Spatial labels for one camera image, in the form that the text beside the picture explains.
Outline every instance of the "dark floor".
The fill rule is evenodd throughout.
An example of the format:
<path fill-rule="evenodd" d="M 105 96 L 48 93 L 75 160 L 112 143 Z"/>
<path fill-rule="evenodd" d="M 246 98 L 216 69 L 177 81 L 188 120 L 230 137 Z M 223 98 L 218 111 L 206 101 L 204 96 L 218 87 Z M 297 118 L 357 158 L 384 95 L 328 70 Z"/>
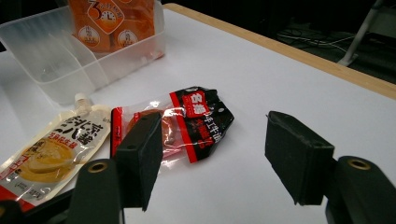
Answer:
<path fill-rule="evenodd" d="M 291 20 L 276 38 L 297 49 L 337 63 L 344 57 L 354 35 L 348 32 L 324 34 L 311 29 L 308 22 Z M 356 54 L 358 57 L 349 68 L 396 84 L 396 39 L 368 33 Z"/>

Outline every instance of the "orange packaging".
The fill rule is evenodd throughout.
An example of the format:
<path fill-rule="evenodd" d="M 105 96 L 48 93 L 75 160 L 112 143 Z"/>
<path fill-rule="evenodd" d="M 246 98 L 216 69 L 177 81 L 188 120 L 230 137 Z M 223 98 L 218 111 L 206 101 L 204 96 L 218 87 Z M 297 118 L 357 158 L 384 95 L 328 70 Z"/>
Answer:
<path fill-rule="evenodd" d="M 93 52 L 113 52 L 155 35 L 155 0 L 69 0 L 74 36 Z"/>

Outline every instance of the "red snack package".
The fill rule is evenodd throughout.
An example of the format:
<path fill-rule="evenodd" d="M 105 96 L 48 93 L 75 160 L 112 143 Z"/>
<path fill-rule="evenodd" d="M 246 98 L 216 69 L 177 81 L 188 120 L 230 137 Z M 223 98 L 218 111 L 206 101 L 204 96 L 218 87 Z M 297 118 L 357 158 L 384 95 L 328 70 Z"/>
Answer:
<path fill-rule="evenodd" d="M 190 87 L 137 105 L 120 106 L 111 114 L 111 156 L 140 117 L 163 115 L 163 157 L 187 151 L 191 163 L 213 153 L 233 122 L 233 114 L 216 90 Z"/>

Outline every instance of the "yellow sauce packet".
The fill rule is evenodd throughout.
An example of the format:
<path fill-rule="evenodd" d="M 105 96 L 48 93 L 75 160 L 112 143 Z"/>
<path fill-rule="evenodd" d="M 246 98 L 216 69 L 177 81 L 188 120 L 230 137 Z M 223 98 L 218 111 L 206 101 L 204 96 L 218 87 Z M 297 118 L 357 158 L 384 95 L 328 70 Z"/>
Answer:
<path fill-rule="evenodd" d="M 110 133 L 111 108 L 76 95 L 76 109 L 60 113 L 0 166 L 0 201 L 27 211 L 54 197 Z"/>

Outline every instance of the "food package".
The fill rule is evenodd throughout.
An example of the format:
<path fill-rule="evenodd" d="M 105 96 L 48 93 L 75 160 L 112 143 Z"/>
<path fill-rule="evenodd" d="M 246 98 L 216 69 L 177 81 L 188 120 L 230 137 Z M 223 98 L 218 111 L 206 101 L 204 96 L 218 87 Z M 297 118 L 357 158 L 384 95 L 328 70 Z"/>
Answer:
<path fill-rule="evenodd" d="M 110 133 L 111 108 L 76 95 L 76 109 L 60 113 L 0 166 L 0 201 L 27 211 L 54 197 Z"/>
<path fill-rule="evenodd" d="M 96 53 L 109 53 L 155 35 L 154 1 L 68 0 L 73 35 Z"/>
<path fill-rule="evenodd" d="M 143 116 L 160 112 L 163 157 L 187 152 L 191 163 L 209 157 L 233 122 L 233 114 L 216 90 L 190 87 L 136 105 L 113 108 L 111 156 L 125 135 Z"/>

